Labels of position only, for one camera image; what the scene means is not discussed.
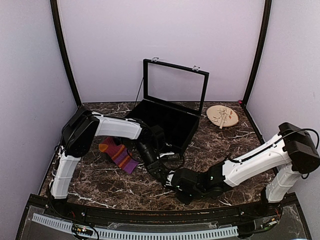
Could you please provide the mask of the purple orange striped sock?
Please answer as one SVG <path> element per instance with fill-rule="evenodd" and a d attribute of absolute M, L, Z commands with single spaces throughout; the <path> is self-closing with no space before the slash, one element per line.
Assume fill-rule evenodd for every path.
<path fill-rule="evenodd" d="M 98 149 L 107 154 L 120 169 L 128 174 L 131 174 L 139 164 L 127 147 L 116 137 L 108 136 L 98 145 Z"/>

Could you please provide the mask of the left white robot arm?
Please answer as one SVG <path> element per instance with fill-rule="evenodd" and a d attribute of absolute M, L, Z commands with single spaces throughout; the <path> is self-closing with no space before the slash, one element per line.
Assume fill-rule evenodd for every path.
<path fill-rule="evenodd" d="M 137 118 L 108 117 L 84 107 L 79 108 L 65 124 L 59 145 L 55 148 L 57 164 L 48 187 L 48 196 L 54 200 L 51 210 L 60 218 L 67 218 L 70 206 L 63 200 L 79 161 L 89 152 L 94 138 L 116 137 L 135 141 L 136 149 L 150 175 L 171 190 L 175 171 L 168 169 L 162 160 L 175 156 L 174 152 L 161 153 L 165 135 L 159 125 L 148 126 Z"/>

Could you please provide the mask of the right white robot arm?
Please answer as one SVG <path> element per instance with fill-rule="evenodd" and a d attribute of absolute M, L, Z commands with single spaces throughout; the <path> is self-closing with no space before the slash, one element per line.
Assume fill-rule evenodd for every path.
<path fill-rule="evenodd" d="M 205 172 L 188 168 L 171 171 L 165 185 L 172 187 L 176 197 L 187 205 L 194 199 L 216 199 L 256 175 L 280 167 L 262 192 L 263 200 L 255 205 L 255 213 L 266 217 L 302 175 L 320 166 L 320 143 L 313 142 L 310 132 L 311 128 L 284 122 L 277 134 L 254 150 L 236 158 L 227 156 Z"/>

